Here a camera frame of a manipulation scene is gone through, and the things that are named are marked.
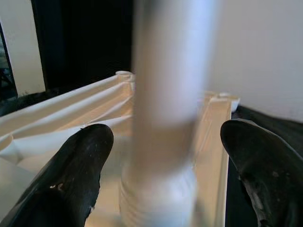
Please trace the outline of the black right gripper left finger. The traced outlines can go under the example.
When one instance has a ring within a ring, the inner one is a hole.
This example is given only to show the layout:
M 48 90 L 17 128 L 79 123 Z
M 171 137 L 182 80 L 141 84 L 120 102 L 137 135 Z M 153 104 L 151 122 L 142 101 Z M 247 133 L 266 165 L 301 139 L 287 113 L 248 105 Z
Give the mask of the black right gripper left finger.
M 0 222 L 2 227 L 83 227 L 100 191 L 101 170 L 114 144 L 109 126 L 71 135 Z

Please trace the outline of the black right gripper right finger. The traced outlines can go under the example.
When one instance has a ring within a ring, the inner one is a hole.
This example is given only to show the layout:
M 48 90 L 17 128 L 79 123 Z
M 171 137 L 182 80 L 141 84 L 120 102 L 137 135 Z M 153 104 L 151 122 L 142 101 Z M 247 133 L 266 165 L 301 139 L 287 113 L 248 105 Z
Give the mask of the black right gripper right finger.
M 260 227 L 303 225 L 303 158 L 280 136 L 242 119 L 226 121 L 222 144 Z

